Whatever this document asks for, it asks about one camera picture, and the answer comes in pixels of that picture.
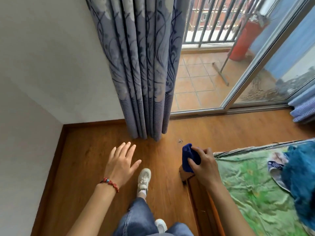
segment red beaded bracelet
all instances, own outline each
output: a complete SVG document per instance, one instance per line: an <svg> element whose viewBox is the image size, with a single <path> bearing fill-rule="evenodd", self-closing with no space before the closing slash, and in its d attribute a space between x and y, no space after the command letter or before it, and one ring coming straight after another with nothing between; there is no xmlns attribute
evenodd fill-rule
<svg viewBox="0 0 315 236"><path fill-rule="evenodd" d="M107 178L103 178L103 179L100 181L100 183L106 183L106 184L108 184L108 185L111 185L111 186L113 186L113 187L115 188L115 190L116 190L117 193L119 192L118 186L117 186L115 183L113 183L112 181L110 181L109 179L107 179Z"/></svg>

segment blue rag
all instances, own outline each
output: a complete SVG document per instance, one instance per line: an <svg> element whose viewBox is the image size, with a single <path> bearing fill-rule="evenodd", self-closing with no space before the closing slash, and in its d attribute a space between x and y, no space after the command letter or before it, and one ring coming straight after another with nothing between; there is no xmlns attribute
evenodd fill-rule
<svg viewBox="0 0 315 236"><path fill-rule="evenodd" d="M315 142L290 146L285 155L289 162L281 179L293 196L301 222L315 230Z"/></svg>
<svg viewBox="0 0 315 236"><path fill-rule="evenodd" d="M191 146L192 146L191 143L188 143L185 146L183 146L182 164L184 171L194 173L194 171L192 170L188 163L188 158L191 158L197 165L200 165L201 158L198 152L193 150Z"/></svg>

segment sneaker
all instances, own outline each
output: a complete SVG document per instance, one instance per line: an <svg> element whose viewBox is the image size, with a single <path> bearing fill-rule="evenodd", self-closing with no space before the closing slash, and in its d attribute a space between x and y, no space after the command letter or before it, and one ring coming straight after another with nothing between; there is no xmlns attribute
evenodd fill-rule
<svg viewBox="0 0 315 236"><path fill-rule="evenodd" d="M158 233L159 233L159 234L163 234L163 233L165 233L165 231L167 230L166 223L164 222L163 219L157 219L157 220L155 221L155 225L156 225L156 227L158 228Z"/></svg>
<svg viewBox="0 0 315 236"><path fill-rule="evenodd" d="M142 171L139 174L138 177L138 191L137 194L139 193L140 190L145 190L146 195L148 194L148 186L149 182L151 180L151 171L148 168L142 169Z"/></svg>

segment green mattress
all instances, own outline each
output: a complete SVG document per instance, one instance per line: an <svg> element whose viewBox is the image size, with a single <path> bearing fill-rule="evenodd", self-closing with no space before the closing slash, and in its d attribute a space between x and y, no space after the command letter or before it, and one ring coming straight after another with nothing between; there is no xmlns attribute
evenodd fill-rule
<svg viewBox="0 0 315 236"><path fill-rule="evenodd" d="M308 235L297 217L293 198L274 182L267 167L271 152L305 142L215 153L223 184L256 235Z"/></svg>

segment white wall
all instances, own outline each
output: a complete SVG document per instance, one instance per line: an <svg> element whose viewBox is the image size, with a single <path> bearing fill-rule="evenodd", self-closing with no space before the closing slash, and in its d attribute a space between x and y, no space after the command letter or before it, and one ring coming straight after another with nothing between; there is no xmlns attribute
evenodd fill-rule
<svg viewBox="0 0 315 236"><path fill-rule="evenodd" d="M123 119L85 0L1 0L0 71L61 123Z"/></svg>
<svg viewBox="0 0 315 236"><path fill-rule="evenodd" d="M0 77L0 235L30 235L61 128Z"/></svg>
<svg viewBox="0 0 315 236"><path fill-rule="evenodd" d="M315 45L313 45L308 52L293 65L281 79L286 82L290 79L299 77L302 74L308 72L310 67L315 67Z"/></svg>

